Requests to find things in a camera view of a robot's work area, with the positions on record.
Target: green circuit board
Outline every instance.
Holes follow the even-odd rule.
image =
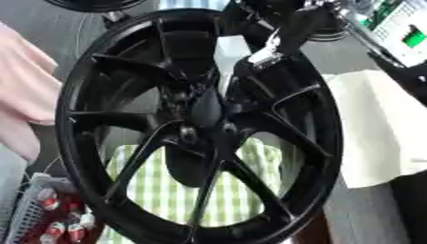
[[[370,17],[361,21],[360,24],[373,31],[400,5],[401,2],[402,0],[383,1],[378,8],[374,10]]]
[[[411,32],[405,35],[402,41],[408,47],[413,49],[414,47],[418,46],[421,42],[423,42],[426,38],[427,38],[427,35],[425,33],[423,33],[417,27],[411,26]]]

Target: rim lip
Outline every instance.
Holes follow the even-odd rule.
[[[136,5],[142,4],[147,0],[123,0],[117,3],[97,4],[93,6],[82,6],[80,4],[73,3],[72,0],[45,0],[45,1],[66,10],[83,11],[83,12],[108,12],[108,11],[118,11],[118,10],[129,9]]]
[[[67,110],[69,109],[70,101],[75,99],[75,89],[78,89],[76,86],[81,86],[84,82],[78,82],[75,80],[74,76],[81,76],[81,74],[78,73],[84,73],[85,68],[81,67],[82,63],[86,62],[86,57],[88,54],[92,54],[94,50],[98,49],[97,46],[100,45],[106,45],[107,43],[114,43],[117,35],[120,35],[120,33],[125,33],[126,30],[131,29],[132,27],[135,27],[137,25],[143,24],[145,21],[150,21],[152,18],[161,17],[162,14],[168,14],[171,12],[179,12],[179,11],[185,11],[187,13],[203,13],[203,14],[218,14],[218,11],[215,10],[195,10],[195,9],[181,9],[181,10],[161,10],[161,11],[155,11],[150,12],[138,17],[135,17],[127,22],[124,22],[121,25],[118,25],[114,28],[116,31],[108,31],[101,37],[99,37],[95,43],[91,45],[90,48],[88,48],[85,52],[85,54],[82,56],[82,58],[77,62],[77,64],[74,66],[73,70],[71,71],[71,74],[69,75],[69,78],[67,79],[68,82],[65,83],[63,90],[61,91],[60,99],[58,101],[57,111],[56,111],[56,134],[58,137],[58,145],[59,145],[59,151],[61,153],[63,162],[65,167],[71,176],[71,179],[76,179],[73,181],[73,183],[76,185],[76,187],[80,190],[81,194],[83,195],[83,198],[86,200],[86,202],[89,204],[89,206],[93,209],[94,213],[101,216],[102,218],[106,219],[108,221],[108,224],[111,225],[114,229],[122,233],[124,236],[129,237],[133,240],[139,240],[141,241],[141,238],[143,238],[143,241],[149,244],[158,244],[158,243],[173,243],[168,242],[165,239],[161,238],[160,236],[157,236],[155,234],[151,233],[144,233],[144,236],[141,236],[141,231],[138,228],[124,228],[123,225],[120,223],[112,222],[113,219],[117,219],[120,215],[120,212],[117,210],[117,208],[105,204],[100,198],[97,199],[98,193],[93,188],[93,186],[89,186],[85,184],[85,178],[82,177],[81,171],[78,170],[75,167],[76,162],[76,155],[77,149],[75,148],[75,143],[68,143],[66,140],[63,140],[62,138],[73,138],[72,129],[70,127],[70,121],[67,119]],[[318,191],[318,194],[316,195],[316,198],[312,201],[312,203],[309,205],[308,208],[305,209],[305,211],[295,218],[290,224],[286,226],[286,228],[274,233],[270,234],[268,236],[265,236],[263,239],[257,239],[254,241],[249,241],[247,239],[244,239],[242,241],[239,241],[239,243],[251,243],[251,244],[265,244],[265,243],[276,243],[278,241],[283,241],[284,238],[289,237],[291,234],[296,233],[298,230],[303,228],[306,224],[309,223],[309,221],[315,216],[315,214],[320,211],[321,207],[323,206],[324,202],[326,201],[327,197],[329,196],[333,186],[336,183],[336,179],[339,175],[339,169],[341,164],[341,156],[342,156],[342,148],[343,148],[343,139],[342,139],[342,129],[341,129],[341,123],[338,115],[338,111],[336,108],[335,100],[333,99],[333,96],[329,89],[327,88],[325,82],[323,81],[321,75],[316,71],[315,67],[309,62],[309,60],[301,53],[301,56],[303,57],[303,63],[306,67],[310,68],[310,72],[317,78],[319,81],[320,86],[323,88],[323,93],[328,96],[328,107],[332,108],[333,111],[331,111],[331,117],[332,121],[335,122],[333,125],[333,128],[336,129],[335,131],[335,146],[336,146],[336,154],[335,156],[328,162],[328,166],[324,166],[324,168],[327,168],[326,170],[323,168],[324,171],[322,173],[322,183],[324,183]]]

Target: black alloy wheel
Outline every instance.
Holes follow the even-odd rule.
[[[237,77],[222,98],[216,91],[219,75],[213,60],[221,34],[217,17],[213,10],[135,17],[97,39],[64,84],[56,129],[71,180],[96,215],[135,243],[278,243],[310,221],[336,182],[341,126],[320,74],[297,52],[251,78]],[[242,34],[256,51],[270,31],[253,25]],[[156,112],[122,110],[152,89],[160,94]],[[115,180],[99,153],[108,127],[144,134]],[[236,156],[257,132],[274,134],[304,154],[295,182],[284,194],[272,193]],[[162,219],[126,196],[132,176],[159,147],[198,155],[203,165],[198,174],[204,177],[187,224]],[[264,211],[229,226],[201,226],[215,180],[224,172],[257,194]]]
[[[83,12],[108,12],[134,7],[147,0],[46,0],[67,10]]]

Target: screw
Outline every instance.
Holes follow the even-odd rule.
[[[181,139],[189,144],[194,144],[197,141],[197,131],[193,127],[181,127],[180,135]]]
[[[236,133],[237,132],[237,127],[235,126],[235,124],[231,123],[231,122],[227,122],[224,124],[224,126],[222,127],[222,131],[224,133]]]

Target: gray floor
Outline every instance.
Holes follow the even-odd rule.
[[[148,1],[132,12],[152,10],[154,4]],[[42,0],[1,0],[0,21],[53,57],[59,64],[55,75],[61,80],[65,80],[81,52],[105,31],[98,14],[60,10]],[[323,73],[376,68],[352,38],[333,44],[309,43],[303,50]],[[39,171],[57,156],[57,150],[53,128],[35,130],[42,142],[42,153],[33,170]],[[63,174],[60,165],[52,171]],[[348,190],[339,181],[325,208],[336,243],[409,243],[394,201],[388,185]]]

